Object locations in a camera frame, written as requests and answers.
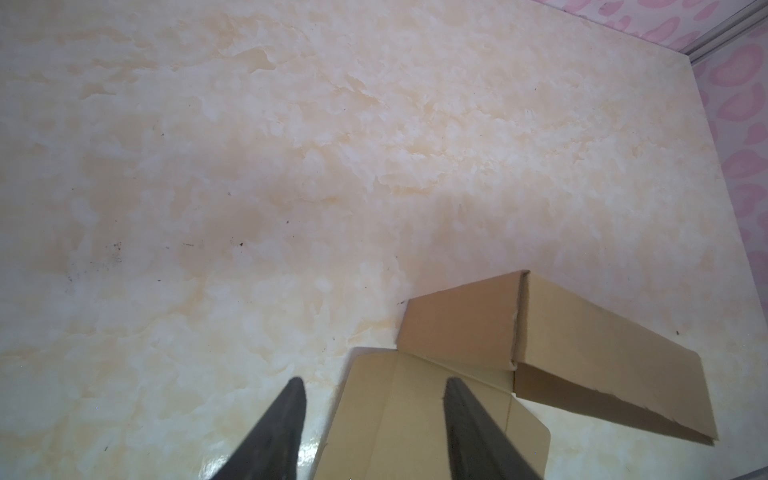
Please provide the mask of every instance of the pink patterned wall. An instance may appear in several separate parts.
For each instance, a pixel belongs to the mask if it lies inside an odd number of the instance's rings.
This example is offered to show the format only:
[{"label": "pink patterned wall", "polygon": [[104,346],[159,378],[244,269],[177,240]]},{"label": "pink patterned wall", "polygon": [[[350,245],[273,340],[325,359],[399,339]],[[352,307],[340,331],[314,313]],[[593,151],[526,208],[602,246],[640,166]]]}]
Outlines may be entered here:
[{"label": "pink patterned wall", "polygon": [[753,0],[535,0],[680,50]]},{"label": "pink patterned wall", "polygon": [[694,67],[757,292],[768,318],[768,25]]}]

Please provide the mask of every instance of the marble surface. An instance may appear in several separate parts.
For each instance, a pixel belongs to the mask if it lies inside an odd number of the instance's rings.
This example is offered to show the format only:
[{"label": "marble surface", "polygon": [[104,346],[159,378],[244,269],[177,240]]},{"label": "marble surface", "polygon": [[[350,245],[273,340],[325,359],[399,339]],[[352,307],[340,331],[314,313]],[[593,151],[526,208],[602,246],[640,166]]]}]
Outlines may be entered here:
[{"label": "marble surface", "polygon": [[289,377],[530,268],[695,349],[714,448],[526,402],[548,478],[768,459],[768,332],[694,75],[527,0],[0,6],[0,477],[207,478]]}]

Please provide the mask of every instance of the brown cardboard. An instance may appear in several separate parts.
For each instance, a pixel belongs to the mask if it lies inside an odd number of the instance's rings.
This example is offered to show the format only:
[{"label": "brown cardboard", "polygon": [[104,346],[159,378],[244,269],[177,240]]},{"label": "brown cardboard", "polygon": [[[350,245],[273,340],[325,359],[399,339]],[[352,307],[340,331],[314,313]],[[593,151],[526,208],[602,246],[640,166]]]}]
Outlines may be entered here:
[{"label": "brown cardboard", "polygon": [[512,382],[523,399],[697,442],[717,439],[695,352],[527,271],[411,299],[398,349],[497,389]]},{"label": "brown cardboard", "polygon": [[[357,357],[349,371],[315,480],[451,478],[442,396],[456,372],[391,351]],[[550,435],[508,392],[462,378],[540,475]]]}]

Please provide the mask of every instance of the marbled floor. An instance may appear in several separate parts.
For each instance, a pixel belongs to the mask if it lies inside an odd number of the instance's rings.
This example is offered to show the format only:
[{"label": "marbled floor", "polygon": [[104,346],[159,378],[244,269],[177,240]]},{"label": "marbled floor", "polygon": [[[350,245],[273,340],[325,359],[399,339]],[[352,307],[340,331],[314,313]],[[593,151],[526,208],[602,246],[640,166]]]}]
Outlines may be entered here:
[{"label": "marbled floor", "polygon": [[521,268],[697,350],[721,437],[528,402],[549,478],[768,458],[766,324],[678,53],[528,0],[6,0],[0,82],[3,478],[206,478],[295,375],[307,478],[351,348]]}]

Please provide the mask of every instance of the open cardboard box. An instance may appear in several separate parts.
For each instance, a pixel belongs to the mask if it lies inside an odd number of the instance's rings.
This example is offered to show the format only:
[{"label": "open cardboard box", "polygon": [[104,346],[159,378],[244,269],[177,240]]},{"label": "open cardboard box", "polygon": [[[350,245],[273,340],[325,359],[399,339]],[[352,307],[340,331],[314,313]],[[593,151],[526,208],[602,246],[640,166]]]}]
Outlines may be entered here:
[{"label": "open cardboard box", "polygon": [[717,439],[695,352],[526,270],[411,299],[397,348],[353,363],[317,480],[450,478],[450,376],[467,382],[542,476],[549,431],[512,393],[662,435]]}]

